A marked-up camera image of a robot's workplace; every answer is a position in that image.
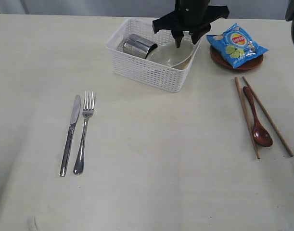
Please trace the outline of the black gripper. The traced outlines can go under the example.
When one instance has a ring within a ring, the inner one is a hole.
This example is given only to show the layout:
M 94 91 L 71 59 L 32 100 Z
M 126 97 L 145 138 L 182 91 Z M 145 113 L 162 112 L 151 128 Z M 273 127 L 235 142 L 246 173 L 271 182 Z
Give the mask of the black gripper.
M 177 48 L 181 46 L 184 31 L 190 33 L 195 45 L 211 30 L 211 23 L 220 18 L 227 19 L 230 11 L 227 6 L 213 6 L 208 0 L 177 0 L 174 11 L 153 20 L 154 33 L 171 30 Z

